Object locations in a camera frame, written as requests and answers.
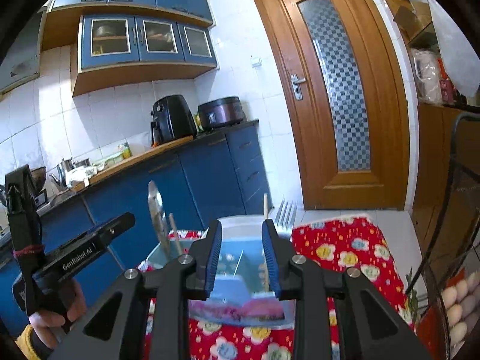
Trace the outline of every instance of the glass cabinet door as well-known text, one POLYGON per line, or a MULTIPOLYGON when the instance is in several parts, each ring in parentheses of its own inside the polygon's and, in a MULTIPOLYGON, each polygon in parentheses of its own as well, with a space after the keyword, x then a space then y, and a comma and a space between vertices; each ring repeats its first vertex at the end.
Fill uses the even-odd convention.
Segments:
POLYGON ((140 60, 184 61, 177 24, 164 19, 136 17, 140 60))
POLYGON ((137 42, 133 17, 86 17, 82 67, 138 61, 137 42))
POLYGON ((216 63, 208 30, 186 24, 178 24, 178 29, 186 61, 216 63))

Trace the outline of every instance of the metal screw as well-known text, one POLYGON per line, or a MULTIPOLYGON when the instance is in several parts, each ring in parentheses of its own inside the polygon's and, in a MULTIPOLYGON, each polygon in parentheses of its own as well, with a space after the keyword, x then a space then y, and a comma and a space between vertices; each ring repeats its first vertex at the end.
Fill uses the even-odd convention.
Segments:
POLYGON ((135 279, 138 276, 138 271, 134 268, 127 269, 123 274, 127 279, 135 279))
POLYGON ((178 262, 180 264, 190 264, 193 260, 194 260, 194 258, 192 256, 190 256, 189 254, 182 254, 178 258, 178 262))
POLYGON ((304 264, 307 261, 307 258, 301 254, 296 254, 292 257, 292 261, 295 264, 304 264))
POLYGON ((349 269, 346 270, 347 275, 351 278, 358 278, 360 276, 360 269, 351 266, 349 269))

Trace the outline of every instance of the door frame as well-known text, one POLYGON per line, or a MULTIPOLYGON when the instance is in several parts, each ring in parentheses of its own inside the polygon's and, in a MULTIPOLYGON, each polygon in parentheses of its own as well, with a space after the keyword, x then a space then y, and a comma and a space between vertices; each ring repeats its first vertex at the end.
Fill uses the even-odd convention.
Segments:
MULTIPOLYGON (((304 200, 305 209, 315 209, 317 207, 309 206, 305 204, 308 200, 308 191, 309 191, 309 183, 306 180, 307 174, 307 165, 305 163, 305 154, 303 149, 303 142, 301 138, 300 126, 299 121, 296 114, 295 109, 295 99, 294 95, 291 90, 290 79, 287 74, 287 69, 283 62, 283 57, 280 52, 280 46, 278 44, 277 37, 275 35, 274 27, 272 25, 271 20, 274 20, 274 15, 270 15, 267 7, 266 7, 266 0, 254 0, 258 12, 260 14, 260 18, 262 19, 263 25, 265 27, 265 31, 268 37, 268 41, 270 42, 270 46, 272 47, 275 63, 277 65, 278 73, 280 75, 280 81, 282 83, 282 89, 285 95, 287 109, 289 110, 290 122, 292 125, 293 131, 293 138, 295 141, 295 147, 297 150, 297 158, 298 158, 298 168, 300 171, 300 179, 301 179, 301 186, 302 186, 302 194, 304 200)), ((383 46, 387 51, 387 58, 388 62, 391 66, 393 79, 394 79, 394 91, 392 90, 392 95, 394 95, 397 101, 397 108, 398 108, 398 117, 400 119, 400 140, 401 144, 399 145, 399 149, 402 150, 401 158, 402 158, 402 172, 401 172, 401 180, 399 180, 398 188, 397 188, 397 205, 395 208, 398 210, 403 210, 405 207, 405 199, 407 196, 407 183, 409 177, 409 164, 410 164, 410 131, 409 131, 409 117, 407 111, 407 98, 405 95, 405 88, 402 79, 402 74, 400 70, 400 66, 398 63, 397 55, 395 53, 395 49, 388 34, 388 30, 386 25, 380 15, 378 8, 375 5, 373 0, 364 0, 367 4, 368 9, 371 12, 371 15, 374 18, 374 21, 378 27, 380 32, 380 36, 383 40, 383 46)))

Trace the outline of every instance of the human hand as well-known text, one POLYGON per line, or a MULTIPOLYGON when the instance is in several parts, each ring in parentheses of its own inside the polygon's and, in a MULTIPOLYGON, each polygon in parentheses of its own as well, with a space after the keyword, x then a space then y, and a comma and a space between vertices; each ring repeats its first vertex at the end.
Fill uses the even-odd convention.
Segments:
MULTIPOLYGON (((72 279, 72 281, 75 299, 67 311, 67 318, 74 322, 86 313, 87 306, 80 284, 75 279, 72 279)), ((28 319, 40 340, 50 349, 54 349, 58 342, 50 328, 63 326, 65 318, 53 311, 38 310, 30 315, 28 319)))

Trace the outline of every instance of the fork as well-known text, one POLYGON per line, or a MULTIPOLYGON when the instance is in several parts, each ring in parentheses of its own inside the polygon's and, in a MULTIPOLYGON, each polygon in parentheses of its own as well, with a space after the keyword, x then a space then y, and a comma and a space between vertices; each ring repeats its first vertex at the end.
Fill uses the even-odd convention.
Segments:
POLYGON ((280 207, 275 217, 275 227, 278 232, 291 234, 295 224, 295 216, 297 215, 297 204, 285 202, 285 199, 280 203, 280 207))

